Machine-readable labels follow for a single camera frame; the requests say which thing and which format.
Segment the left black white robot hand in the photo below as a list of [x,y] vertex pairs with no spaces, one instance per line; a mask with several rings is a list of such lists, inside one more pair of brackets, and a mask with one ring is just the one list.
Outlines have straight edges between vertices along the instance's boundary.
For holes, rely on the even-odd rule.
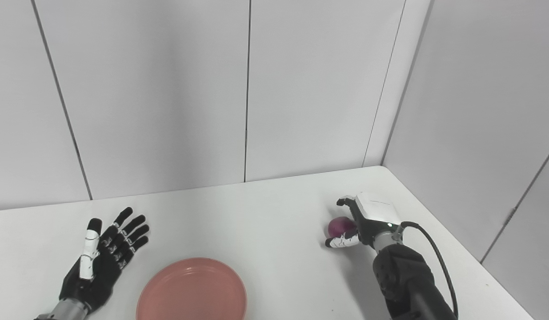
[[132,213],[126,207],[105,231],[101,219],[89,221],[83,251],[63,280],[59,300],[76,300],[88,314],[106,304],[123,269],[149,241],[146,217],[130,220]]

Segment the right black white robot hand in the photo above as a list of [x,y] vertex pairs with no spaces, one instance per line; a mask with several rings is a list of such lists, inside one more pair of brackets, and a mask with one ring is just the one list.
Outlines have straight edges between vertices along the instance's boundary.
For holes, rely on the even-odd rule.
[[398,233],[400,217],[385,196],[361,192],[339,198],[337,205],[349,208],[355,229],[326,239],[326,247],[347,248],[363,244],[379,253],[387,246],[403,244],[403,236]]

